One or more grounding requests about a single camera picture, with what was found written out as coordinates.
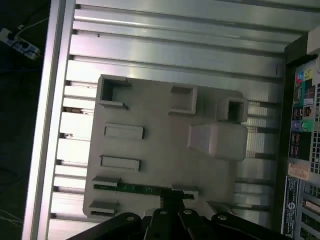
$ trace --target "power strip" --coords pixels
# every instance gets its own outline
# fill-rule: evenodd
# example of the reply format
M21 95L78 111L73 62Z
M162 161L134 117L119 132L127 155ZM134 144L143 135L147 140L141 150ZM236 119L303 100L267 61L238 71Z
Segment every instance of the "power strip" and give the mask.
M12 47L13 49L18 51L19 53L25 55L26 57L36 60L39 57L40 49L36 46L32 45L30 42L20 38L20 37L14 37L14 40L10 40L8 38L8 35L11 33L6 28L2 28L0 31L0 41L7 44L9 47ZM16 43L16 42L24 42L27 44L27 47L23 47L22 44Z

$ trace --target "usb port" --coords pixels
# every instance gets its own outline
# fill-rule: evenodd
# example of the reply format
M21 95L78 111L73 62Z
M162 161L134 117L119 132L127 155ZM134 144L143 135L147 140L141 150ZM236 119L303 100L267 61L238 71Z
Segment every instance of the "usb port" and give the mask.
M293 110L293 118L294 118L294 119L298 118L298 115L299 115L298 109L295 108L295 109Z
M299 147L298 146L294 146L294 156L295 157L298 157L298 154L299 154Z
M300 143L300 133L296 134L295 143L296 144Z
M290 157L294 157L295 156L295 146L291 146L290 147Z
M295 144L295 143L296 143L296 134L295 134L295 133L292 133L292 134L291 134L291 143L292 143L292 144Z
M302 108L299 109L299 118L301 118L304 114L304 110Z

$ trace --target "dark floor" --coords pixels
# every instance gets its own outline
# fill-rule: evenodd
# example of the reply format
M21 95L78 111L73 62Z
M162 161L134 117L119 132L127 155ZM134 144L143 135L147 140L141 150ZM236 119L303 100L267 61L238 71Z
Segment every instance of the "dark floor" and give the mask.
M2 1L0 30L14 30L45 3L43 0ZM48 16L47 6L29 24ZM21 37L44 50L47 26L48 21L26 30ZM22 224L16 219L14 225L3 218L12 219L4 211L21 220L24 218L42 60L29 60L2 42L0 53L0 239L17 240L21 239Z

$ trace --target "warning label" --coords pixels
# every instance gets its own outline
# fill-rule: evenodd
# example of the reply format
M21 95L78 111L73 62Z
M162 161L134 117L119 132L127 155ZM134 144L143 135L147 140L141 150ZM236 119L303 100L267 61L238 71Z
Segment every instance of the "warning label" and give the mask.
M285 181L281 233L292 239L294 238L296 227L298 193L299 180L295 177L287 176Z
M288 175L303 180L309 179L309 167L303 164L289 163Z

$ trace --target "square plastic bracket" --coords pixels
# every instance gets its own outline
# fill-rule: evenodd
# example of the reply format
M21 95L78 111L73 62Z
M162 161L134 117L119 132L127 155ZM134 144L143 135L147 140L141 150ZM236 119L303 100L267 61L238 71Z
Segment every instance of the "square plastic bracket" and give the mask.
M224 98L216 105L216 119L230 123L244 123L248 120L248 100L240 97Z
M169 114L194 115L196 113L198 87L175 84L171 88Z
M131 87L126 77L112 76L102 74L98 81L98 91L96 99L98 103L106 108L128 109L128 107L120 101L114 101L115 87Z

